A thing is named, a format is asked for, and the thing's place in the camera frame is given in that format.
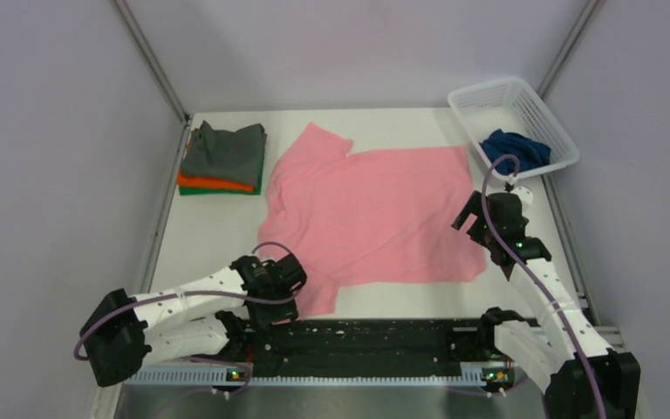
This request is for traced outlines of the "pink t shirt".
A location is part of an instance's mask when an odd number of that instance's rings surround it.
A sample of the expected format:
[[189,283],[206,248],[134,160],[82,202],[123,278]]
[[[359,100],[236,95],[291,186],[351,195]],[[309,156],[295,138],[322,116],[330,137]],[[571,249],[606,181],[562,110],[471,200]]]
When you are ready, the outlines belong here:
[[453,228],[473,190],[464,147],[353,153],[352,141],[310,124],[277,161],[258,237],[304,267],[300,316],[332,314],[347,286],[483,273],[483,249]]

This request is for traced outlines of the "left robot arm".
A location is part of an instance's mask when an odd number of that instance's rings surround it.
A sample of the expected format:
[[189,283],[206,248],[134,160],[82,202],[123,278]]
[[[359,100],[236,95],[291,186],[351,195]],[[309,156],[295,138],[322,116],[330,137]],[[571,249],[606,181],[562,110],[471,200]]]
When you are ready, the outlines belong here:
[[164,291],[109,292],[79,331],[74,357],[89,363],[101,388],[142,368],[192,355],[233,361],[245,334],[298,316],[295,297],[307,275],[298,259],[242,256],[204,278]]

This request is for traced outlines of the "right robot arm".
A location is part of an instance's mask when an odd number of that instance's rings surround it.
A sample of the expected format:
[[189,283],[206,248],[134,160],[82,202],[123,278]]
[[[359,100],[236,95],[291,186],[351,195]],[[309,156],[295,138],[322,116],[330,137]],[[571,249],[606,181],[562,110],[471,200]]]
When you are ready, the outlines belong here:
[[597,331],[543,241],[527,235],[524,211],[531,201],[522,187],[489,195],[476,190],[452,224],[459,230],[475,218],[469,238],[489,251],[544,332],[539,338],[523,316],[492,307],[481,317],[477,349],[489,360],[509,356],[541,390],[549,418],[634,418],[640,365]]

